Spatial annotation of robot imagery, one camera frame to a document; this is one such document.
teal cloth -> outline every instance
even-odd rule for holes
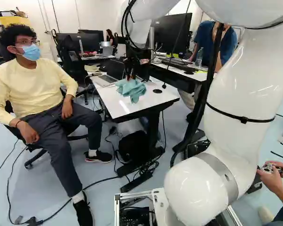
[[[131,103],[137,103],[140,96],[146,93],[146,86],[144,83],[139,82],[135,79],[122,79],[115,83],[118,86],[117,91],[124,97],[130,96]]]

man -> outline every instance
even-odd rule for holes
[[[275,195],[279,197],[279,199],[283,203],[283,173],[279,173],[276,169],[276,166],[279,166],[283,170],[283,163],[279,161],[267,161],[267,163],[271,162],[273,164],[273,173],[266,173],[262,170],[257,170],[257,173],[261,176],[262,182],[265,186]],[[283,207],[280,209],[276,217],[274,218],[272,223],[267,224],[267,226],[283,226]]]
[[[217,29],[219,27],[219,22],[204,21],[202,22],[197,30],[196,37],[194,39],[195,47],[190,61],[195,61],[197,58],[197,53],[200,48],[203,48],[202,65],[208,66],[211,54],[213,52],[213,44],[216,37]],[[237,46],[237,36],[234,29],[225,24],[224,30],[222,32],[222,39],[220,45],[220,51],[218,53],[217,63],[215,72],[218,72],[220,68],[228,61],[228,59],[233,54]],[[195,84],[194,98],[191,94],[186,93],[182,90],[178,90],[185,105],[193,111],[195,106],[195,101],[200,91],[200,85]]]
[[[86,195],[75,171],[71,147],[63,125],[88,128],[87,162],[110,162],[112,156],[98,150],[102,121],[94,111],[73,103],[77,83],[55,62],[40,58],[36,33],[25,25],[12,24],[0,42],[15,59],[0,65],[0,123],[19,129],[27,144],[37,144],[51,156],[51,164],[68,196],[72,198],[81,226],[92,226]],[[60,84],[67,87],[63,100]],[[4,110],[9,100],[16,114]]]

wristband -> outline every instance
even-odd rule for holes
[[[22,120],[17,121],[17,123],[15,124],[15,128],[17,128],[17,124],[18,124],[20,121],[22,121]]]

man's left hand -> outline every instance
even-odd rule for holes
[[[273,166],[272,173],[266,173],[260,169],[257,170],[257,173],[261,176],[260,179],[271,192],[278,194],[283,190],[282,178],[275,166]]]
[[[72,96],[70,97],[70,95],[66,95],[64,99],[63,107],[62,107],[62,119],[66,119],[72,116],[71,100],[72,100]]]

person in blue shirt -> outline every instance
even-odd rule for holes
[[[190,61],[195,61],[199,49],[203,48],[203,57],[201,64],[203,66],[208,66],[211,54],[213,53],[214,40],[219,25],[220,25],[219,22],[214,22],[214,21],[204,21],[199,25],[194,39],[195,47],[193,54],[189,59]],[[225,24],[224,30],[222,32],[220,51],[218,53],[215,72],[218,72],[220,68],[229,60],[236,47],[237,47],[237,35],[234,29],[230,25]],[[189,93],[186,93],[182,90],[178,90],[183,102],[192,111],[194,109],[199,91],[200,91],[200,84],[195,84],[194,97]],[[190,116],[191,113],[187,115],[187,120],[189,120]]]

